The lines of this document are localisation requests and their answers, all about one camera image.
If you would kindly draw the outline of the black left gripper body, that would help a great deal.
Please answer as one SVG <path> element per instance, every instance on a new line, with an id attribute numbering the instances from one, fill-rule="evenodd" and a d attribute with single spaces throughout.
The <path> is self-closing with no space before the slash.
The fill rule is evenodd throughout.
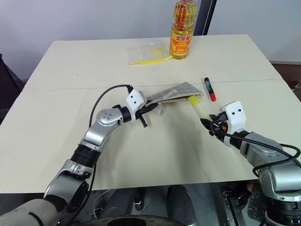
<path id="1" fill-rule="evenodd" d="M 140 122 L 142 123 L 144 128 L 148 127 L 148 124 L 146 123 L 145 119 L 143 118 L 143 114 L 145 114 L 145 113 L 146 113 L 145 107 L 138 109 L 135 113 L 136 120 L 140 120 Z"/>

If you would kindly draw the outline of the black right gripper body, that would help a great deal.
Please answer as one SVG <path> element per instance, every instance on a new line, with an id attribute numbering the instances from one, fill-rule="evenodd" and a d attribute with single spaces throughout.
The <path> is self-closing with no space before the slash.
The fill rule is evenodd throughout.
<path id="1" fill-rule="evenodd" d="M 219 114 L 221 115 L 219 120 L 212 120 L 213 128 L 210 130 L 210 135 L 222 142 L 229 142 L 230 138 L 226 135 L 229 128 L 227 114 L 226 112 L 221 112 Z"/>

